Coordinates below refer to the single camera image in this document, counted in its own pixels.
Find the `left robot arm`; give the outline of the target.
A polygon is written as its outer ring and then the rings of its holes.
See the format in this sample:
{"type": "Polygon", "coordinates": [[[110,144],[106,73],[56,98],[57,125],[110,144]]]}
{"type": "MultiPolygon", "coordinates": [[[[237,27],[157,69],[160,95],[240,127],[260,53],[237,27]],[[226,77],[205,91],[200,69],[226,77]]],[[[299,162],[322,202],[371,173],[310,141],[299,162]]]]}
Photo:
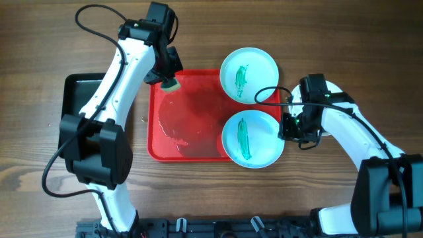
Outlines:
{"type": "Polygon", "coordinates": [[[175,74],[183,66],[172,46],[177,29],[178,17],[164,3],[152,2],[145,19],[125,19],[112,41],[114,59],[97,90],[77,115],[65,113],[61,119],[55,156],[95,196],[102,217],[93,235],[142,235],[126,186],[133,159],[126,120],[143,83],[158,83],[164,92],[180,88],[175,74]]]}

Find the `white plate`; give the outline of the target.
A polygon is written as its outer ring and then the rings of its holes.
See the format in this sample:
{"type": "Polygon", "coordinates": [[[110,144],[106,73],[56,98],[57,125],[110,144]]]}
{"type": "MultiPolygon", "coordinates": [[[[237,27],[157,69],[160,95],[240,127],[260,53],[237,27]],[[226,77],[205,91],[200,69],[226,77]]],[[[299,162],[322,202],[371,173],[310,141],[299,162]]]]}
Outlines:
{"type": "MultiPolygon", "coordinates": [[[[326,81],[326,84],[327,84],[328,90],[331,93],[342,93],[342,89],[339,88],[338,86],[336,86],[334,83],[331,83],[330,81],[326,81]]],[[[300,92],[299,85],[296,86],[291,93],[292,93],[292,96],[293,96],[292,103],[300,103],[300,102],[302,102],[301,92],[300,92]]],[[[289,113],[293,117],[296,117],[301,112],[303,112],[303,106],[302,105],[288,106],[288,110],[289,110],[289,113]]]]}

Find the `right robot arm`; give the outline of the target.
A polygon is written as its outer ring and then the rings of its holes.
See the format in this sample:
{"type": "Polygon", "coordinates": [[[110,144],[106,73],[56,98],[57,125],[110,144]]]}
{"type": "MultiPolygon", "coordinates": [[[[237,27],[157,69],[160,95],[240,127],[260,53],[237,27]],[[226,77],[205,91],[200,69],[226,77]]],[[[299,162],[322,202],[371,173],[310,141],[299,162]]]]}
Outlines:
{"type": "Polygon", "coordinates": [[[318,208],[316,235],[376,237],[422,231],[422,156],[388,142],[345,92],[331,90],[324,75],[300,79],[289,97],[279,138],[302,150],[328,133],[358,168],[352,200],[318,208]]]}

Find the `green yellow sponge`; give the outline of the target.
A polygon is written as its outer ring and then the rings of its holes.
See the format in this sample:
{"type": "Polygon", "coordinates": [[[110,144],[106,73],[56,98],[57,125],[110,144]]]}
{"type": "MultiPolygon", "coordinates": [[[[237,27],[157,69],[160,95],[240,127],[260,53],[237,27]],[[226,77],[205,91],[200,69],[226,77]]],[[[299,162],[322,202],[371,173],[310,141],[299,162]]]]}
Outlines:
{"type": "Polygon", "coordinates": [[[161,90],[166,93],[173,92],[179,88],[180,83],[176,78],[167,79],[161,83],[161,90]]]}

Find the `light blue plate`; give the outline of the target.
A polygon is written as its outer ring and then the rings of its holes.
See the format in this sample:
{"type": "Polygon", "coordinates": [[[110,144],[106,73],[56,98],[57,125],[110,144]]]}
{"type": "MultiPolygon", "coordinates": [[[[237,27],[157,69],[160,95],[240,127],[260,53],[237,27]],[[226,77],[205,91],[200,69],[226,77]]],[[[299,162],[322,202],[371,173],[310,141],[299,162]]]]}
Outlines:
{"type": "Polygon", "coordinates": [[[242,104],[254,104],[268,99],[279,83],[275,60],[259,48],[240,48],[223,61],[219,79],[226,94],[242,104]]]}
{"type": "Polygon", "coordinates": [[[261,169],[276,162],[284,150],[285,141],[278,137],[279,123],[259,110],[244,110],[234,114],[223,127],[222,146],[236,164],[261,169]]]}

